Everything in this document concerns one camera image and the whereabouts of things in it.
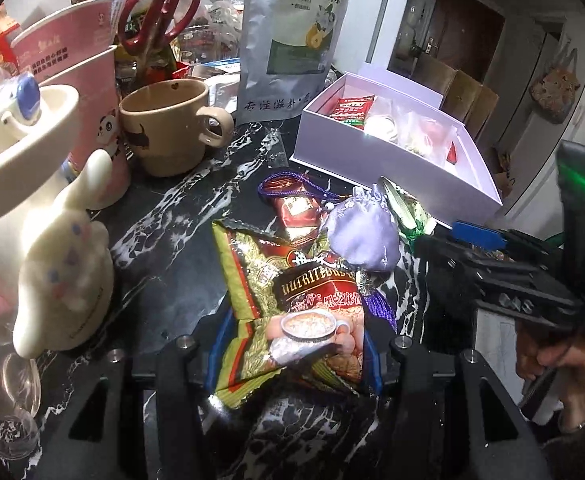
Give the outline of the right hand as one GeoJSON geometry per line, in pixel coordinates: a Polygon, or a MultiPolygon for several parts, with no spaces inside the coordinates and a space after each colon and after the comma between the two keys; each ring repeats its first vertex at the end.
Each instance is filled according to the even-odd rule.
{"type": "Polygon", "coordinates": [[[548,368],[562,375],[558,399],[563,404],[562,432],[570,434],[585,426],[585,335],[542,347],[523,322],[516,324],[516,372],[520,378],[535,379],[548,368]]]}

